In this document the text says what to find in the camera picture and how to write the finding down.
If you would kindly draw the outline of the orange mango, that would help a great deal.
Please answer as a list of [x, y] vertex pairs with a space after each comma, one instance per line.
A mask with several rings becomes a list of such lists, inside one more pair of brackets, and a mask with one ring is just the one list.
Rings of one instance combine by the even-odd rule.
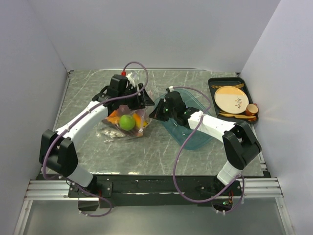
[[145, 126], [148, 125], [148, 123], [147, 123], [146, 121], [144, 121], [144, 120], [142, 119], [142, 117], [141, 117], [139, 114], [137, 114], [137, 113], [134, 113], [134, 114], [133, 114], [133, 118], [134, 118], [134, 120], [135, 120], [135, 124], [136, 124], [136, 127], [137, 127], [138, 129], [144, 128]]

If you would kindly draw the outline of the green apple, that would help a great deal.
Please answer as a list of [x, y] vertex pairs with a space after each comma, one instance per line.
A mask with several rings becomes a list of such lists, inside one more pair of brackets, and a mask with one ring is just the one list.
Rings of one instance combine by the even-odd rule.
[[122, 130], [132, 130], [135, 127], [135, 120], [131, 115], [123, 115], [120, 118], [119, 126]]

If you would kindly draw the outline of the clear zip top bag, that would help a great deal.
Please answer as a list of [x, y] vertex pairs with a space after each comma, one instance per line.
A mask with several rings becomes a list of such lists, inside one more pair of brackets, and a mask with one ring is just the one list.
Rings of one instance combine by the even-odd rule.
[[131, 110], [128, 106], [121, 105], [100, 122], [96, 136], [104, 142], [140, 138], [151, 122], [149, 111], [150, 107]]

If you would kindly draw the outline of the teal transparent food tray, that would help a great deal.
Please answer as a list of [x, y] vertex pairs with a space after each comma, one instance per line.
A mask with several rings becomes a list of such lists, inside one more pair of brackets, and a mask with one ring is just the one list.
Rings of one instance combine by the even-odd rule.
[[[201, 111], [204, 111], [206, 109], [206, 107], [204, 107], [203, 104], [198, 101], [197, 98], [194, 97], [189, 91], [185, 89], [175, 89], [175, 91], [180, 93], [181, 98], [187, 107], [194, 107]], [[172, 118], [168, 121], [160, 121], [160, 123], [179, 145], [182, 145], [193, 131], [187, 129], [186, 127], [178, 125], [177, 122]], [[185, 144], [184, 149], [196, 150], [208, 144], [212, 140], [212, 136], [197, 130], [189, 139], [189, 141]]]

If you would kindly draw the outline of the grey toy fish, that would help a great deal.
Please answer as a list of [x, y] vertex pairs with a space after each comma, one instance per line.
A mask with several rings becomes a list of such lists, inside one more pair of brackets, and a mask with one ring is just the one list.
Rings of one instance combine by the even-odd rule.
[[111, 128], [103, 128], [100, 130], [100, 133], [112, 139], [125, 137], [125, 134], [121, 131]]

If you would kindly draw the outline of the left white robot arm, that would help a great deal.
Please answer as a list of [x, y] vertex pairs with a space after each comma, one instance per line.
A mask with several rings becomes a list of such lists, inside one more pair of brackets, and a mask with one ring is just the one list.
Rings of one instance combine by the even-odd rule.
[[46, 130], [42, 134], [39, 162], [43, 169], [49, 168], [79, 184], [85, 196], [93, 196], [97, 191], [96, 177], [79, 166], [75, 147], [87, 132], [120, 106], [133, 111], [154, 104], [144, 84], [135, 85], [126, 76], [115, 74], [78, 116], [56, 131]]

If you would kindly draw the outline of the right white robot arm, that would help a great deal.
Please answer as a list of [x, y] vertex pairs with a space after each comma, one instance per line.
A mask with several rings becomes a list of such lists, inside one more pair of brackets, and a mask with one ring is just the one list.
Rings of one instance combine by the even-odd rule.
[[177, 91], [169, 91], [161, 98], [149, 118], [163, 122], [173, 119], [177, 125], [192, 130], [181, 149], [196, 132], [202, 132], [224, 144], [227, 161], [214, 183], [215, 192], [219, 195], [225, 195], [231, 190], [231, 181], [240, 176], [243, 169], [262, 150], [248, 123], [221, 120], [188, 106]]

